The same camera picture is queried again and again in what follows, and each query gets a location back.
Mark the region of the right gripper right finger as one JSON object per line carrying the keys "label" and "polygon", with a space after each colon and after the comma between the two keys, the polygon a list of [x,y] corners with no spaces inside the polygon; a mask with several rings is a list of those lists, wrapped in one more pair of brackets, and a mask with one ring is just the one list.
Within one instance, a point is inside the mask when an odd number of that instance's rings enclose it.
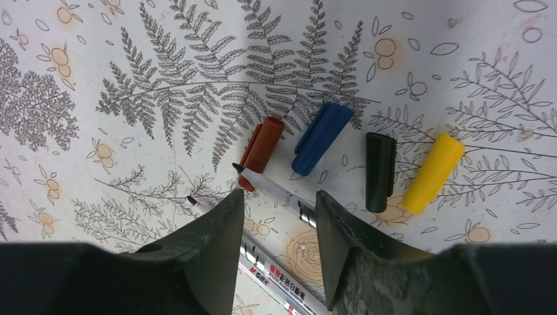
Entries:
{"label": "right gripper right finger", "polygon": [[555,314],[556,245],[402,243],[316,194],[326,307],[334,314]]}

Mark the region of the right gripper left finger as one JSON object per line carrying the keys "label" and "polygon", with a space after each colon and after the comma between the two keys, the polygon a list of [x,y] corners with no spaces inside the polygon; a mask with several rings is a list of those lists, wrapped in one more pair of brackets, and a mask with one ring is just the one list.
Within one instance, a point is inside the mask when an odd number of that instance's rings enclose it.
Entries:
{"label": "right gripper left finger", "polygon": [[2,314],[230,314],[244,220],[234,190],[133,253],[90,243],[1,245]]}

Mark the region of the blue pen cap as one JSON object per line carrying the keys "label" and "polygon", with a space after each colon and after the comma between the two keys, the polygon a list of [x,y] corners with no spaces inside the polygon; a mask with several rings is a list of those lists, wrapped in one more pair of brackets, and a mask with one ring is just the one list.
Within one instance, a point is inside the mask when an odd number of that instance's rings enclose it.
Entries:
{"label": "blue pen cap", "polygon": [[292,170],[308,176],[354,114],[346,106],[323,103],[294,148]]}

